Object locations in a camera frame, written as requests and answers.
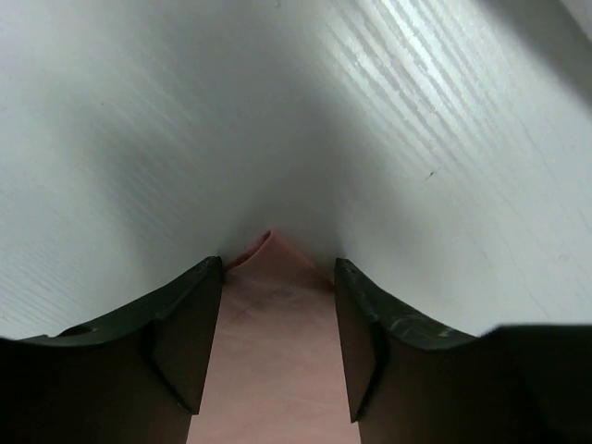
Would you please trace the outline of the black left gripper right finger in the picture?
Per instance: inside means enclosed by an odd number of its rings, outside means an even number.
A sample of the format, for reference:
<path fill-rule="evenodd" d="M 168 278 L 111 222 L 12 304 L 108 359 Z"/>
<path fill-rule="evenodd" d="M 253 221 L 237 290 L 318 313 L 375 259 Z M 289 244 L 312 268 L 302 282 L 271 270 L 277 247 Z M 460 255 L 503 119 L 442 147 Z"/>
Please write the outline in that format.
<path fill-rule="evenodd" d="M 587 443 L 591 329 L 510 325 L 474 337 L 334 265 L 351 420 L 364 443 Z"/>

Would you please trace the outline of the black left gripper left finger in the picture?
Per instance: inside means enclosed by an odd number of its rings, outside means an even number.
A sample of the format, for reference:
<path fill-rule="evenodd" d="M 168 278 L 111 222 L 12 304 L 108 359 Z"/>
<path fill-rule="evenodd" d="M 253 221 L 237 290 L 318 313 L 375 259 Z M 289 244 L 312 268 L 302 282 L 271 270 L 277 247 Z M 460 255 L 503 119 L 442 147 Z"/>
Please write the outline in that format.
<path fill-rule="evenodd" d="M 200 410 L 223 276 L 210 256 L 57 336 L 2 339 L 2 441 L 185 442 Z"/>

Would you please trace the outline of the pink printed t shirt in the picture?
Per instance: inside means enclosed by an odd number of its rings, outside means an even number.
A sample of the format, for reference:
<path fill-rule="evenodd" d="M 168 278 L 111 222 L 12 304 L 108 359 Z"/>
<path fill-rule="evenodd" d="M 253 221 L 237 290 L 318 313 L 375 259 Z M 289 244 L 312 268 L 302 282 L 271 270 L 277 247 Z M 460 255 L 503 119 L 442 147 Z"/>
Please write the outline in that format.
<path fill-rule="evenodd" d="M 331 278 L 273 232 L 227 265 L 190 443 L 357 443 Z"/>

